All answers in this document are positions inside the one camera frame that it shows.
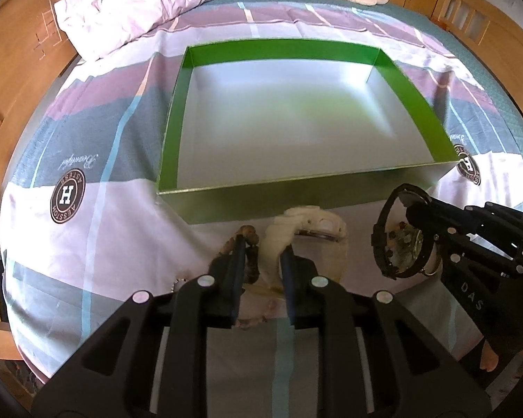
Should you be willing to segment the person's right hand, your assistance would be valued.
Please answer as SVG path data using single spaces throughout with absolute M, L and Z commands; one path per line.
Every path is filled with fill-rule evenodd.
M 487 373 L 495 371 L 499 364 L 499 355 L 492 349 L 489 342 L 483 344 L 482 355 L 480 355 L 479 368 Z

